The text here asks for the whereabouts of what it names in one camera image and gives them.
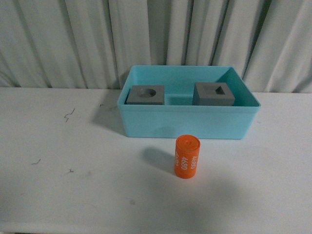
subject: gray block with round hole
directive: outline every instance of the gray block with round hole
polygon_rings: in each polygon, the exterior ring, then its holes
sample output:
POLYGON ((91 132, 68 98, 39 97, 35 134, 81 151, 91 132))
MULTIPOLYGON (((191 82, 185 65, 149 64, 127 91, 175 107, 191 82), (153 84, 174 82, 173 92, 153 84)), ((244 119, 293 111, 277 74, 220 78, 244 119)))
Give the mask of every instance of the gray block with round hole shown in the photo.
POLYGON ((232 106, 235 97, 226 83, 196 82, 193 105, 232 106))
POLYGON ((164 105, 164 85, 133 85, 126 104, 134 105, 164 105))

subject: round hole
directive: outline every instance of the round hole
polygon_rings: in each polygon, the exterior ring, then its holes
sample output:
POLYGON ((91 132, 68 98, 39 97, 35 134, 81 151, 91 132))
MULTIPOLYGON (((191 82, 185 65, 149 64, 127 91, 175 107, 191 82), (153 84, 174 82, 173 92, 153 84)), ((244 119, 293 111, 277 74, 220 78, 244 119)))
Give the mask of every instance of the round hole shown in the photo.
POLYGON ((154 89, 140 89, 137 95, 141 98, 151 98, 156 95, 156 91, 154 89))

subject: printed number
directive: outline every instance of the printed number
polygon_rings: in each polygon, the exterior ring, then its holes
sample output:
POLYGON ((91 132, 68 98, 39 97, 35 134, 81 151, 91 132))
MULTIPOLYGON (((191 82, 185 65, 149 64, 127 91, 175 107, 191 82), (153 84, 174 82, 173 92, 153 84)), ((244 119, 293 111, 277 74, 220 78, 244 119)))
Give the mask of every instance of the printed number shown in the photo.
POLYGON ((179 165, 179 155, 177 154, 177 152, 175 153, 175 165, 179 165))
POLYGON ((197 157, 194 156, 192 159, 192 163, 191 163, 191 169, 194 169, 196 167, 197 164, 197 157))
POLYGON ((187 170, 187 164, 188 164, 187 158, 183 157, 182 160, 181 160, 181 169, 187 170))

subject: orange can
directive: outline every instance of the orange can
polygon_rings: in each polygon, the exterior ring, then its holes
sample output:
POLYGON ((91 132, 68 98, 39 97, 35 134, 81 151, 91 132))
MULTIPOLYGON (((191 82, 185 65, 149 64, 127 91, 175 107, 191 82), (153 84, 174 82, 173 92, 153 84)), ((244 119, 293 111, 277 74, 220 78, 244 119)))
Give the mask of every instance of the orange can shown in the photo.
POLYGON ((193 177, 197 169, 200 141, 192 135, 179 136, 175 141, 175 174, 183 179, 193 177))

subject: scratch mark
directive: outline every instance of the scratch mark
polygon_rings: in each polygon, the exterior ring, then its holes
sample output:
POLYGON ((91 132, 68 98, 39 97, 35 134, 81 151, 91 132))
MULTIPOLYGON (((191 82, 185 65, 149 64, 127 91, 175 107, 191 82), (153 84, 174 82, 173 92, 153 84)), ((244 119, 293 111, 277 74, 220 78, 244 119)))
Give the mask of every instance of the scratch mark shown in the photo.
POLYGON ((38 162, 32 163, 31 165, 37 165, 40 162, 41 158, 38 160, 38 162))
POLYGON ((67 116, 72 115, 74 111, 75 111, 75 108, 73 109, 73 111, 70 114, 67 114, 64 116, 64 118, 66 119, 66 123, 69 120, 69 117, 67 117, 67 116))

